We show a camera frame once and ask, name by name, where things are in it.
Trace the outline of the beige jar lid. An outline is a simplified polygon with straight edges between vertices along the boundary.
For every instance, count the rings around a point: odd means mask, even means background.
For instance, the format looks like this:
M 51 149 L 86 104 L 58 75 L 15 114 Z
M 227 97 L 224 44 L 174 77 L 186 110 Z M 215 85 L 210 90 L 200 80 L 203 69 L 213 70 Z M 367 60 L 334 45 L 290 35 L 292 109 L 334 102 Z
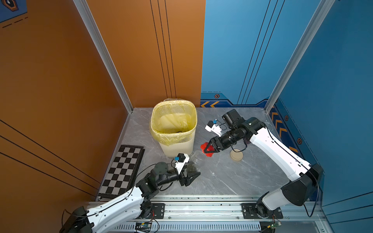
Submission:
M 233 161 L 239 162 L 243 159 L 243 152 L 241 152 L 241 151 L 236 152 L 236 151 L 232 150 L 230 152 L 230 157 Z

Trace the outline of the glass jar red lid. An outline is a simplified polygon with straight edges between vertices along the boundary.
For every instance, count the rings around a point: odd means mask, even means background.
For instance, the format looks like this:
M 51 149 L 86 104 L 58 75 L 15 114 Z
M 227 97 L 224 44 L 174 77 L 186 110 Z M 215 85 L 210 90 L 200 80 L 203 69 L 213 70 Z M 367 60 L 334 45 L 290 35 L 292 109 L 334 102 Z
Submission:
M 187 166 L 188 172 L 200 172 L 201 174 L 205 174 L 207 167 L 207 156 L 197 150 L 189 155 L 189 162 Z

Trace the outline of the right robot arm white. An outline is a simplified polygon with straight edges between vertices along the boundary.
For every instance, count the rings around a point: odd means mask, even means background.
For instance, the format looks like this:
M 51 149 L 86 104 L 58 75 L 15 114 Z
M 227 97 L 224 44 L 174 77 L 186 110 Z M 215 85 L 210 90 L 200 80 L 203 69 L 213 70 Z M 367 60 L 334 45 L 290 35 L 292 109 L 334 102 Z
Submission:
M 259 218 L 271 217 L 275 210 L 293 204 L 304 206 L 313 194 L 320 196 L 323 168 L 310 164 L 296 155 L 278 140 L 267 125 L 256 117 L 244 119 L 235 109 L 223 115 L 229 131 L 222 133 L 216 121 L 209 121 L 205 129 L 216 137 L 201 146 L 204 154 L 211 157 L 225 149 L 232 148 L 240 140 L 251 143 L 266 153 L 286 174 L 289 182 L 275 191 L 262 195 L 254 206 L 254 214 Z

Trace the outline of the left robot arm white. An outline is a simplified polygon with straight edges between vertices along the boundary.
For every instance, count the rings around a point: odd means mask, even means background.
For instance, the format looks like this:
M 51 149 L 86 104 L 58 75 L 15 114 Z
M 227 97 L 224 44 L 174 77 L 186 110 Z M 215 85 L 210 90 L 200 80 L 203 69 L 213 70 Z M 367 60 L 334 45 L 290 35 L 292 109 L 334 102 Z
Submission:
M 184 162 L 169 168 L 165 162 L 151 165 L 153 169 L 133 188 L 124 194 L 93 208 L 79 207 L 69 214 L 61 233 L 107 233 L 120 223 L 146 218 L 151 212 L 151 199 L 160 192 L 160 187 L 173 182 L 189 186 L 201 173 L 194 164 Z

